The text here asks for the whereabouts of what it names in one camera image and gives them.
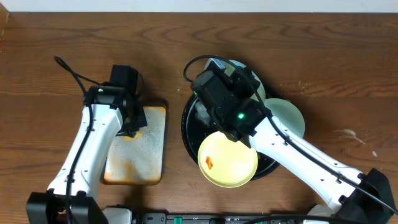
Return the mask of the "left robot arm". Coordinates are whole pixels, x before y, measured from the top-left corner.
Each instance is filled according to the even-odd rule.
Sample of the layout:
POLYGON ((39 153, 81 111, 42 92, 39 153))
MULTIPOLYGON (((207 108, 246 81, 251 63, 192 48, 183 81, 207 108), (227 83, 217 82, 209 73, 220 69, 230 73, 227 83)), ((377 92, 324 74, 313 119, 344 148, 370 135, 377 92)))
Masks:
POLYGON ((112 141, 147 126, 136 103, 141 74, 113 65, 108 82, 93 85, 83 98, 81 124, 68 156, 44 193, 32 192, 29 223, 108 223, 97 204, 98 186, 112 141))

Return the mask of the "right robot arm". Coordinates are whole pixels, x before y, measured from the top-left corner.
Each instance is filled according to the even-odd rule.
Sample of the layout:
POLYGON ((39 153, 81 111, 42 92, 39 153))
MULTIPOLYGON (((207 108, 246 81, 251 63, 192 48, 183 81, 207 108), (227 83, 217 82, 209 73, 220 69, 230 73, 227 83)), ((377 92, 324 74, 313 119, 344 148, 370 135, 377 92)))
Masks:
POLYGON ((387 223, 397 213, 383 173, 372 169, 364 174, 297 135, 266 106, 266 89, 248 67, 211 58, 191 88, 229 142, 240 142, 287 168, 321 196, 336 218, 387 223))

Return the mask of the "green yellow sponge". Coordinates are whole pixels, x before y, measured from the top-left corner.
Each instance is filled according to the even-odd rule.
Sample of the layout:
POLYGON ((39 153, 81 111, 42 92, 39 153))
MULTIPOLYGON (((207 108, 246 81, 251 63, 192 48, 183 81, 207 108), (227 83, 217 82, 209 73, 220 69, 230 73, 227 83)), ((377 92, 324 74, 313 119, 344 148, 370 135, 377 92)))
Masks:
POLYGON ((125 141, 134 141, 134 140, 138 140, 139 138, 141 138, 142 135, 143 135, 143 132, 141 130, 128 131, 126 134, 123 135, 123 139, 125 141))

